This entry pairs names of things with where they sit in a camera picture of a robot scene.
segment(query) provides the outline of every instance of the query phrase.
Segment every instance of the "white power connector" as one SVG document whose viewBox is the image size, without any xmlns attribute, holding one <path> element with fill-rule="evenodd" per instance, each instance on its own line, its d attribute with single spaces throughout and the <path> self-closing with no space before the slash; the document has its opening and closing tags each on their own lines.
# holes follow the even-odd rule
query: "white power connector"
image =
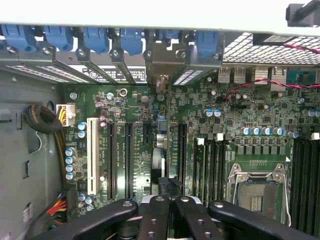
<svg viewBox="0 0 320 240">
<path fill-rule="evenodd" d="M 65 110 L 65 113 L 61 116 L 61 123 L 63 127 L 74 127 L 76 122 L 76 106 L 71 104 L 57 104 L 56 114 L 58 114 L 59 107 L 62 107 L 62 111 Z"/>
</svg>

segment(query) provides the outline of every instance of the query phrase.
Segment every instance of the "motherboard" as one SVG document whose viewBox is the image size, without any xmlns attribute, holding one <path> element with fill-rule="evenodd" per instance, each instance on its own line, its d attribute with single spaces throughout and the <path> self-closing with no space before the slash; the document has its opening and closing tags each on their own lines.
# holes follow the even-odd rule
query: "motherboard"
<svg viewBox="0 0 320 240">
<path fill-rule="evenodd" d="M 166 176 L 205 206 L 226 200 L 291 225 L 294 145 L 315 137 L 320 92 L 267 83 L 229 94 L 238 87 L 215 75 L 165 92 L 66 85 L 65 102 L 75 105 L 67 179 L 77 185 L 78 216 L 119 199 L 140 203 Z"/>
</svg>

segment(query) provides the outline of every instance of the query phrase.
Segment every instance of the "white pci slot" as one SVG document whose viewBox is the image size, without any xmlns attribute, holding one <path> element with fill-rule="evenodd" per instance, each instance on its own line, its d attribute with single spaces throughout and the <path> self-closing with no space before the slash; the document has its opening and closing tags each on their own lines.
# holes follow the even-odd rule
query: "white pci slot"
<svg viewBox="0 0 320 240">
<path fill-rule="evenodd" d="M 86 119 L 87 147 L 87 181 L 88 194 L 96 195 L 99 190 L 99 120 L 91 117 Z"/>
</svg>

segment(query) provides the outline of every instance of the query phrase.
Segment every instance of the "green circuit board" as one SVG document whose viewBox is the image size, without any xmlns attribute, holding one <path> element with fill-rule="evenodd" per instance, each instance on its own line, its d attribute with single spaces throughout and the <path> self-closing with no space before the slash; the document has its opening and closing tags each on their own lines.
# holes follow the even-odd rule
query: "green circuit board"
<svg viewBox="0 0 320 240">
<path fill-rule="evenodd" d="M 288 132 L 297 131 L 302 125 L 314 126 L 318 118 L 302 114 L 304 109 L 318 109 L 320 93 L 315 90 L 292 90 L 283 92 L 283 97 L 274 98 L 272 92 L 263 87 L 242 88 L 240 95 L 246 99 L 221 100 L 236 84 L 195 83 L 188 87 L 171 87 L 170 94 L 158 98 L 156 87 L 152 86 L 106 86 L 106 85 L 68 85 L 65 87 L 66 104 L 75 105 L 76 123 L 66 128 L 66 145 L 77 150 L 76 176 L 71 180 L 77 184 L 78 192 L 85 191 L 87 177 L 87 152 L 83 139 L 78 138 L 77 125 L 87 118 L 106 116 L 109 123 L 115 124 L 116 190 L 109 196 L 108 184 L 101 182 L 99 193 L 94 196 L 93 208 L 100 208 L 110 202 L 128 197 L 125 189 L 126 167 L 126 124 L 133 127 L 133 180 L 130 198 L 138 203 L 144 196 L 157 194 L 158 188 L 151 183 L 153 149 L 157 147 L 157 116 L 164 116 L 168 122 L 168 149 L 166 150 L 166 172 L 168 177 L 177 177 L 182 183 L 182 193 L 200 198 L 203 204 L 214 199 L 233 199 L 241 201 L 240 192 L 235 194 L 234 184 L 229 187 L 232 194 L 227 195 L 228 178 L 234 164 L 246 172 L 273 172 L 278 164 L 284 167 L 286 183 L 274 184 L 272 181 L 258 182 L 262 189 L 270 189 L 276 196 L 272 205 L 274 211 L 269 217 L 277 221 L 287 221 L 284 216 L 284 201 L 290 204 L 290 192 L 283 191 L 283 184 L 290 188 L 293 141 Z M 121 89 L 127 90 L 125 97 L 120 96 Z M 70 93 L 76 93 L 75 100 Z M 113 99 L 107 99 L 107 93 Z M 303 104 L 297 104 L 298 98 L 304 98 Z M 104 103 L 103 108 L 96 108 L 95 103 Z M 261 103 L 268 109 L 260 110 Z M 206 116 L 206 110 L 220 110 L 220 117 Z M 144 141 L 144 124 L 150 128 L 149 144 Z M 283 135 L 244 135 L 243 127 L 283 129 Z M 219 142 L 217 134 L 227 135 L 227 140 Z M 181 153 L 182 144 L 185 152 Z M 99 170 L 108 170 L 110 159 L 108 131 L 99 130 Z M 241 189 L 251 188 L 250 184 Z M 260 203 L 262 197 L 253 195 L 251 201 Z M 78 215 L 87 212 L 80 207 Z"/>
</svg>

